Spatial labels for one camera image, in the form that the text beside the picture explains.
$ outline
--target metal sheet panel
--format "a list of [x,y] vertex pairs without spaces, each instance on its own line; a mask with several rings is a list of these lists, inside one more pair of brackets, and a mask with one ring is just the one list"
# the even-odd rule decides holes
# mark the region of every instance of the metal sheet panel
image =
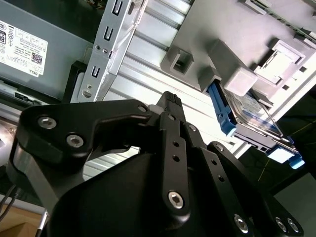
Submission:
[[[170,91],[181,98],[186,119],[201,132],[205,143],[219,141],[234,151],[238,139],[221,131],[208,95],[166,75],[160,64],[182,24],[190,5],[182,0],[149,0],[145,14],[131,40],[118,76],[104,100],[137,99],[156,104],[162,93]],[[84,178],[93,177],[138,153],[137,148],[122,154],[109,154],[89,161]]]

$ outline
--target screw hole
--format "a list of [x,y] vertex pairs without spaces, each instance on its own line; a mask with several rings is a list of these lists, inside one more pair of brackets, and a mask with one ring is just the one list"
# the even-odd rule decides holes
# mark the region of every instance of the screw hole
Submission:
[[173,160],[175,162],[179,162],[180,161],[180,158],[178,158],[176,155],[173,155],[172,158],[173,158]]
[[224,182],[225,181],[225,179],[222,177],[222,176],[217,176],[217,178],[219,179],[219,181],[221,181],[221,182]]
[[145,108],[145,107],[143,107],[143,106],[138,106],[138,109],[141,111],[141,112],[146,112],[147,111],[147,109]]
[[173,120],[173,121],[176,120],[176,118],[175,118],[173,115],[168,115],[168,117],[169,117],[171,120]]
[[82,94],[85,98],[90,98],[92,96],[91,92],[88,90],[84,90]]

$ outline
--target cable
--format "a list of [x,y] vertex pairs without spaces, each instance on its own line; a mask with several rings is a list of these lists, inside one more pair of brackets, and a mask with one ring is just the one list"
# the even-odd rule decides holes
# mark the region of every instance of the cable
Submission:
[[293,132],[290,136],[302,131],[303,129],[307,128],[308,126],[310,126],[311,124],[313,124],[314,122],[316,122],[316,120],[314,120],[313,122],[310,122],[309,124],[305,125],[304,127],[298,129],[297,131]]
[[11,202],[9,203],[9,205],[6,207],[5,211],[2,213],[2,215],[0,216],[0,222],[4,219],[4,217],[8,214],[10,208],[13,206],[13,203],[15,202],[15,200],[17,199],[17,197],[19,196],[20,193],[20,188],[17,188],[15,191],[14,196],[11,199]]
[[270,161],[270,159],[268,158],[268,161],[267,161],[267,163],[266,163],[265,167],[263,168],[263,170],[262,170],[262,172],[261,172],[261,174],[260,174],[260,177],[259,177],[259,179],[258,179],[258,182],[260,181],[260,179],[261,179],[261,177],[262,177],[263,173],[265,172],[265,169],[266,169],[266,167],[267,167],[267,165],[268,165],[269,161]]
[[316,144],[316,142],[307,143],[306,145]]
[[2,212],[2,208],[4,206],[5,201],[8,199],[9,195],[12,193],[13,189],[15,189],[15,185],[12,185],[8,192],[5,194],[0,203],[0,213]]

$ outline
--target metal slot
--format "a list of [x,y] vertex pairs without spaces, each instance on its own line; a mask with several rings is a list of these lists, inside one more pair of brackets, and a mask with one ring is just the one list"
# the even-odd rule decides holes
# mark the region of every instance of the metal slot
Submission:
[[112,10],[112,13],[115,15],[115,16],[118,16],[119,15],[119,12],[122,8],[122,5],[123,5],[123,2],[122,1],[119,1],[119,4],[118,4],[118,0],[115,1],[114,3],[114,7],[113,7],[113,10]]
[[173,69],[182,73],[182,74],[185,74],[188,71],[188,69],[190,68],[192,62],[193,62],[192,55],[180,50],[179,55],[178,55],[178,59],[176,60],[176,63],[173,66]]
[[97,68],[96,66],[93,66],[91,76],[93,76],[94,78],[97,78],[98,75],[99,75],[99,72],[100,72],[100,68]]
[[130,7],[129,7],[129,10],[128,10],[128,15],[131,15],[132,13],[133,13],[133,10],[134,10],[134,8],[135,8],[135,3],[134,2],[132,2],[131,4],[130,4]]
[[105,39],[106,41],[110,41],[113,34],[113,28],[111,28],[110,30],[109,29],[110,27],[107,26],[104,32],[103,39]]

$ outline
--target black cable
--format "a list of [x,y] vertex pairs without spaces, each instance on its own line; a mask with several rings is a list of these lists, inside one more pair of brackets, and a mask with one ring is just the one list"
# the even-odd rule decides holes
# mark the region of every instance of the black cable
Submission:
[[0,213],[2,212],[2,208],[4,206],[5,201],[8,199],[9,195],[12,193],[13,189],[15,189],[15,185],[12,185],[9,191],[5,194],[4,198],[1,200],[0,203]]
[[3,212],[3,214],[0,216],[0,222],[4,219],[4,217],[8,214],[10,208],[12,207],[13,203],[15,202],[15,200],[17,199],[17,197],[19,196],[20,193],[20,188],[17,188],[15,191],[14,196],[11,199],[11,202],[9,203],[9,205],[6,207],[5,211]]

